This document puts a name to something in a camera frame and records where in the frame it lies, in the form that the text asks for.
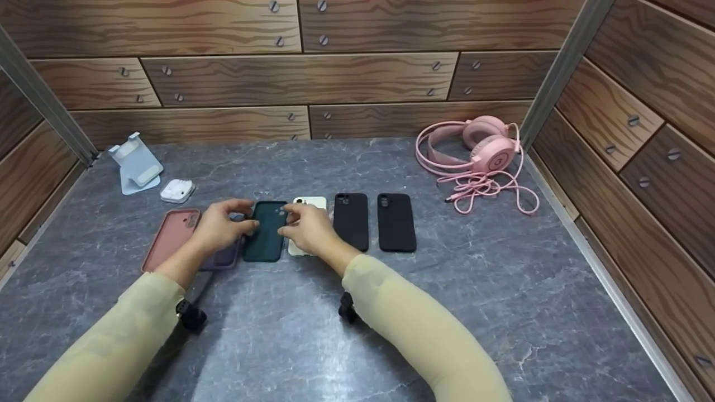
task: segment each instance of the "pink phone case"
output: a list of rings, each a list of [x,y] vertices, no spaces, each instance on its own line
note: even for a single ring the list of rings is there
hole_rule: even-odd
[[[161,263],[183,246],[194,234],[200,218],[201,211],[194,209],[167,212],[159,232],[154,236],[154,241],[149,247],[142,264],[142,272],[154,272]]]

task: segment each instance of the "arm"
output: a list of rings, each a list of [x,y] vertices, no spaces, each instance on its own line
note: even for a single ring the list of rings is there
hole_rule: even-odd
[[[26,401],[123,401],[179,322],[176,305],[201,263],[257,226],[231,222],[252,202],[213,204],[191,239],[153,273],[143,274],[114,307],[45,373]]]
[[[325,212],[309,205],[286,209],[294,225],[282,227],[280,233],[342,277],[357,314],[400,351],[430,385],[437,402],[511,401],[496,364],[440,303],[343,242]]]

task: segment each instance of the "hand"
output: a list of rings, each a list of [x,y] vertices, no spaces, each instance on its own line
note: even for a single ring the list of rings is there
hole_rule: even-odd
[[[317,255],[342,278],[360,251],[335,233],[327,211],[308,204],[288,204],[283,209],[290,212],[289,226],[278,229],[278,234],[293,240],[301,250]]]
[[[314,205],[294,203],[283,207],[288,211],[288,226],[278,229],[278,234],[288,237],[301,250],[320,256],[322,249],[342,241],[332,228],[327,211]]]
[[[189,239],[189,243],[212,254],[228,247],[242,235],[250,234],[258,227],[257,220],[233,222],[228,215],[231,212],[239,212],[250,216],[253,204],[252,200],[236,198],[211,204],[201,216],[199,226]]]

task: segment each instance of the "pink headphones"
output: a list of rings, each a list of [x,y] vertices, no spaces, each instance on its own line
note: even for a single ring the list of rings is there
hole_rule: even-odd
[[[516,129],[516,139],[509,138],[509,129]],[[437,143],[453,135],[461,134],[464,145],[471,149],[469,161],[460,160],[435,149]],[[420,145],[427,142],[427,156],[420,151]],[[521,160],[514,175],[504,169],[519,153]],[[513,188],[516,190],[516,206],[525,214],[533,214],[539,206],[536,193],[526,187],[521,187],[516,178],[521,173],[524,163],[523,149],[519,142],[519,126],[516,123],[504,124],[492,116],[481,116],[466,122],[441,122],[432,124],[417,136],[415,143],[417,161],[427,171],[440,176],[437,183],[454,181],[454,194],[445,202],[453,202],[454,208],[462,214],[471,212],[474,198],[481,195],[497,195],[501,190]],[[500,185],[492,177],[506,175],[511,180],[506,185]],[[525,190],[536,198],[536,206],[532,210],[521,207],[519,190]],[[469,198],[469,208],[462,210],[458,201]]]

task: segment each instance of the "headphone ear cup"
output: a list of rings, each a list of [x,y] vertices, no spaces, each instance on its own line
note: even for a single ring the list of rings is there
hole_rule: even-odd
[[[474,172],[504,170],[514,159],[514,141],[501,134],[491,135],[472,149],[470,158]]]
[[[480,142],[493,135],[505,137],[506,126],[503,125],[503,127],[498,127],[494,125],[492,121],[485,119],[484,116],[482,116],[473,120],[470,124],[467,124],[467,126],[464,127],[464,130],[462,131],[462,140],[467,148],[474,149]]]
[[[507,128],[506,123],[502,122],[501,119],[497,117],[479,116],[476,119],[472,120],[472,123],[474,122],[494,127],[494,129],[497,131],[494,134],[501,134],[504,137],[508,137],[509,135],[509,128]]]

